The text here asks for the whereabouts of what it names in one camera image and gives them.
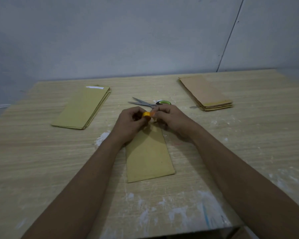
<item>wooden table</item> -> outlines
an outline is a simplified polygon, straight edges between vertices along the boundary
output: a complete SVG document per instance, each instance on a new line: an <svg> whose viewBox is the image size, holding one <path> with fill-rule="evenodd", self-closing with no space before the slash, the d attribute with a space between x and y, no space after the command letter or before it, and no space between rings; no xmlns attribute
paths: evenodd
<svg viewBox="0 0 299 239"><path fill-rule="evenodd" d="M38 82L0 117L0 238L19 238L95 151L131 97L169 100L299 204L299 84L274 70L204 75L234 107L203 112L179 75ZM52 127L80 87L112 93L86 130ZM196 149L164 131L176 174L127 183L118 154L89 238L154 237L242 225Z"/></svg>

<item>stack of envelopes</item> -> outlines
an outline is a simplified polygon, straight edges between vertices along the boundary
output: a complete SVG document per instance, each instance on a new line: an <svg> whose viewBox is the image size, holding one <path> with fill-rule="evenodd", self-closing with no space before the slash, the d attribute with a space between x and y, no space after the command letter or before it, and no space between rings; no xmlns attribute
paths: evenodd
<svg viewBox="0 0 299 239"><path fill-rule="evenodd" d="M71 98L52 126L85 129L110 95L109 86L86 86Z"/></svg>
<svg viewBox="0 0 299 239"><path fill-rule="evenodd" d="M224 96L202 76L184 77L179 80L191 93L201 110L213 111L232 107L232 100Z"/></svg>

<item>scissors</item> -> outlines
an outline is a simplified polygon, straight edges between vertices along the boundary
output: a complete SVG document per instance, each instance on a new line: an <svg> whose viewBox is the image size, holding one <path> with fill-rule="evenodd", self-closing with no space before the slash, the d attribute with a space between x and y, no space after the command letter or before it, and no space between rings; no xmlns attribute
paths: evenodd
<svg viewBox="0 0 299 239"><path fill-rule="evenodd" d="M133 99L137 100L138 102L131 102L129 101L129 103L132 103L132 104L137 104L137 105L142 105L142 106L150 106L151 108L154 108L155 106L157 105L162 105L162 104L168 104L168 105L171 105L171 103L169 101L158 101L156 102L155 104L151 104L151 103L147 103L145 101L142 101L140 99L137 99L135 97L132 97Z"/></svg>

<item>wall seam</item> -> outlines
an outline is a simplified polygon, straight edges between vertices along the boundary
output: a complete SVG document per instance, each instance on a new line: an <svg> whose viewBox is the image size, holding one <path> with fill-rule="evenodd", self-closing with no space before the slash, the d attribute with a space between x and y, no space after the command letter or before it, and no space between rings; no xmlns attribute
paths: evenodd
<svg viewBox="0 0 299 239"><path fill-rule="evenodd" d="M221 64L221 62L222 62L222 60L223 60L223 56L224 56L224 53L225 53L225 51L226 51L227 44L228 44L228 42L229 42L229 39L230 39L230 37L231 37L232 31L234 30L234 27L235 27L235 25L236 25L236 22L237 22L237 19L238 19L239 13L240 13L241 6L243 5L243 2L244 2L244 0L242 0L242 1L241 1L241 4L240 4L239 10L238 10L238 13L237 13L237 16L236 16L236 19L235 19L234 25L233 25L233 26L232 26L232 28L231 28L231 32L230 32L230 34L229 34L228 40L227 40L227 42L226 42L226 45L225 45L225 48L224 48L224 51L223 51L222 57L220 58L220 61L219 61L219 64L218 64L218 67L217 67L217 70L216 70L216 72L218 72L218 69L219 69L219 67L220 67L220 64Z"/></svg>

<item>kraft paper envelope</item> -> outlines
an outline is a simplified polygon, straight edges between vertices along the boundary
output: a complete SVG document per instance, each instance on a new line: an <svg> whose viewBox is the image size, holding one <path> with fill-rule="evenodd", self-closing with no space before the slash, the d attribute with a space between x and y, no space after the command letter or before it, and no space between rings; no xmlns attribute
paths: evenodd
<svg viewBox="0 0 299 239"><path fill-rule="evenodd" d="M198 105L204 110L211 111L232 106L232 100L224 96L202 76L179 78L179 80L195 97Z"/></svg>
<svg viewBox="0 0 299 239"><path fill-rule="evenodd" d="M162 130L153 124L126 146L128 183L175 174Z"/></svg>
<svg viewBox="0 0 299 239"><path fill-rule="evenodd" d="M86 86L73 96L52 126L84 129L110 95L109 86Z"/></svg>

